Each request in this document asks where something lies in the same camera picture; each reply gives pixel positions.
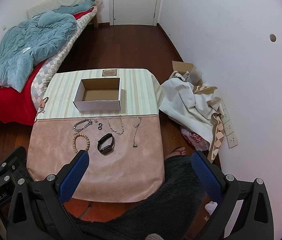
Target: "red sheet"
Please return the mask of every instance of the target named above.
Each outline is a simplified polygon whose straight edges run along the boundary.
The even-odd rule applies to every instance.
[[[86,12],[75,14],[74,17],[77,20],[91,11],[93,11],[93,8]],[[44,61],[33,68],[33,72],[26,81],[22,92],[19,93],[13,88],[0,88],[0,121],[3,123],[34,124],[37,111],[32,102],[31,85],[43,63]]]

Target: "watch face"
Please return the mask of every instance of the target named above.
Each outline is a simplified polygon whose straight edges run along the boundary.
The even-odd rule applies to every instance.
[[[110,145],[108,145],[108,146],[106,146],[106,147],[104,147],[104,148],[101,149],[101,153],[102,153],[103,155],[109,153],[110,151],[112,151],[112,148],[110,147]]]

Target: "black pants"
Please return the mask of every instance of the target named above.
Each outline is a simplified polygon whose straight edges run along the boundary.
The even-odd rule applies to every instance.
[[[162,187],[122,216],[108,222],[73,220],[91,240],[144,240],[153,233],[164,240],[179,240],[193,222],[204,195],[191,158],[174,156],[165,161]]]

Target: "blue comforter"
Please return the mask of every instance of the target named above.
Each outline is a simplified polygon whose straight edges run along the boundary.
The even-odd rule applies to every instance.
[[[21,92],[33,66],[56,54],[76,29],[70,14],[47,11],[10,28],[0,45],[0,83]]]

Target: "white door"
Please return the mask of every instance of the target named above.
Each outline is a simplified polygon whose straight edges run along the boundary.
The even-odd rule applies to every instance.
[[[113,0],[114,25],[153,25],[157,0]]]

